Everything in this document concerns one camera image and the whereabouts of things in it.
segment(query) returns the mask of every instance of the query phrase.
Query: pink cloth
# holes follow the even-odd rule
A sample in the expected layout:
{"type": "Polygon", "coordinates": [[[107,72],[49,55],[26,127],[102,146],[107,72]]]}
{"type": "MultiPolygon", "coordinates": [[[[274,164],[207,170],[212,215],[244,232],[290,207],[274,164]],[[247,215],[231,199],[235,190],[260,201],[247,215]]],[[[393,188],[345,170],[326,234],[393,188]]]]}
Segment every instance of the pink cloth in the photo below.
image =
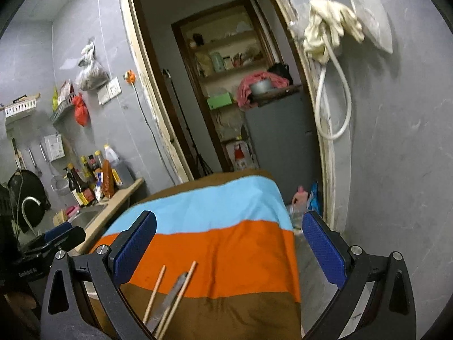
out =
{"type": "Polygon", "coordinates": [[[242,82],[237,89],[236,96],[237,104],[242,110],[252,109],[253,107],[257,106],[256,103],[250,103],[249,96],[252,93],[250,86],[259,82],[260,80],[267,78],[270,79],[272,85],[275,88],[285,88],[289,85],[288,79],[282,78],[274,73],[269,73],[268,71],[259,71],[245,77],[244,79],[242,79],[242,82]]]}

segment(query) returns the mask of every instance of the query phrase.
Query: red bag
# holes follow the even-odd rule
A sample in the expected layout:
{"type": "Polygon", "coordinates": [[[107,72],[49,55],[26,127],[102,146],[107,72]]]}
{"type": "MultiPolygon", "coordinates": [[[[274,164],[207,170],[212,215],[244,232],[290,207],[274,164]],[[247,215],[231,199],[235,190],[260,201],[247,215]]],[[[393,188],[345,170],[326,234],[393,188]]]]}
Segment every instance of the red bag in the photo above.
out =
{"type": "Polygon", "coordinates": [[[76,106],[74,116],[76,117],[77,123],[79,123],[81,126],[87,125],[90,115],[88,113],[85,102],[83,102],[82,93],[79,93],[77,96],[75,96],[72,102],[76,106]]]}

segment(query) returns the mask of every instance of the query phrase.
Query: green box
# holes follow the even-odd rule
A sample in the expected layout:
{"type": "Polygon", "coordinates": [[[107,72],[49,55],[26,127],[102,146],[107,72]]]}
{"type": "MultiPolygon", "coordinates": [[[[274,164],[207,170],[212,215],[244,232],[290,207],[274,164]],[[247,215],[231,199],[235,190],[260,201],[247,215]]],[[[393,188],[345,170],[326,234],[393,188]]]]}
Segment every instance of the green box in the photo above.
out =
{"type": "Polygon", "coordinates": [[[230,92],[224,93],[223,95],[216,95],[214,97],[208,98],[208,105],[211,110],[218,109],[219,107],[231,105],[233,101],[231,100],[230,92]]]}

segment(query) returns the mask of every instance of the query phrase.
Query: faucet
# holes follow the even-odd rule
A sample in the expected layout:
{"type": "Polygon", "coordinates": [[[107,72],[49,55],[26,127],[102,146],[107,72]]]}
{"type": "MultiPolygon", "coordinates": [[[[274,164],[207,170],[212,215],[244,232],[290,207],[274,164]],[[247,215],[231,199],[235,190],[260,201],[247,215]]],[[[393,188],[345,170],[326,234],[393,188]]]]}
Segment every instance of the faucet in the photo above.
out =
{"type": "Polygon", "coordinates": [[[23,199],[22,201],[22,216],[23,216],[23,219],[25,220],[25,222],[27,223],[27,225],[29,226],[30,230],[32,231],[33,234],[35,234],[35,236],[37,237],[37,233],[33,230],[31,224],[30,224],[30,221],[27,219],[27,216],[25,215],[25,202],[27,201],[33,201],[35,202],[38,206],[41,205],[41,202],[39,202],[39,200],[37,200],[35,197],[26,197],[23,199]]]}

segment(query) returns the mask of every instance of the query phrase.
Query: chopsticks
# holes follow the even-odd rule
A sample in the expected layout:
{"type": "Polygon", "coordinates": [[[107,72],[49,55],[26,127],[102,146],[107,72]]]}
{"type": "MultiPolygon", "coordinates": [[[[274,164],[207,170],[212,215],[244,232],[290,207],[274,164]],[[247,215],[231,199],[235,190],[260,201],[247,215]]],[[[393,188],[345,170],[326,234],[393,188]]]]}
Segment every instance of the chopsticks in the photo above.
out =
{"type": "MultiPolygon", "coordinates": [[[[163,339],[165,333],[167,332],[167,329],[170,326],[170,322],[173,319],[173,316],[174,316],[174,314],[175,314],[175,312],[176,312],[176,310],[178,308],[178,305],[180,304],[180,301],[181,301],[181,299],[182,299],[182,297],[184,295],[184,292],[186,291],[187,286],[190,283],[190,279],[191,279],[191,277],[193,275],[195,267],[196,267],[196,261],[193,261],[192,265],[190,267],[189,273],[187,274],[187,277],[184,280],[183,286],[181,287],[181,290],[178,293],[178,296],[177,296],[173,306],[170,305],[165,310],[165,312],[164,312],[164,314],[162,316],[162,319],[160,320],[159,326],[157,327],[157,330],[155,332],[156,339],[158,339],[158,340],[163,339]]],[[[151,309],[152,309],[152,306],[153,306],[153,302],[154,302],[154,299],[156,297],[157,290],[159,289],[160,283],[162,282],[162,278],[164,276],[165,269],[166,269],[166,266],[163,265],[162,268],[160,269],[160,273],[159,273],[159,276],[157,278],[156,284],[154,285],[153,293],[151,294],[151,298],[149,299],[148,307],[146,307],[146,312],[145,312],[144,317],[143,317],[143,323],[145,325],[148,322],[149,316],[151,314],[151,309]]]]}
{"type": "Polygon", "coordinates": [[[156,284],[154,285],[153,293],[151,294],[151,298],[149,299],[148,307],[146,307],[146,312],[144,313],[143,323],[146,325],[149,319],[149,315],[151,314],[151,308],[153,306],[154,298],[156,297],[157,290],[162,282],[162,278],[164,277],[166,266],[163,265],[160,269],[159,276],[157,278],[156,284]]]}
{"type": "Polygon", "coordinates": [[[192,277],[193,271],[195,270],[196,262],[192,262],[192,266],[190,267],[189,274],[187,275],[186,280],[184,281],[183,287],[180,290],[180,293],[178,294],[178,297],[176,298],[176,301],[173,305],[173,308],[170,311],[170,315],[168,316],[168,320],[164,325],[164,328],[162,329],[162,332],[160,334],[156,333],[156,337],[158,337],[158,340],[161,340],[164,338],[165,333],[167,332],[168,326],[170,326],[170,322],[174,316],[174,313],[176,312],[178,305],[180,304],[180,301],[183,297],[184,292],[186,291],[187,285],[189,285],[190,278],[192,277]]]}

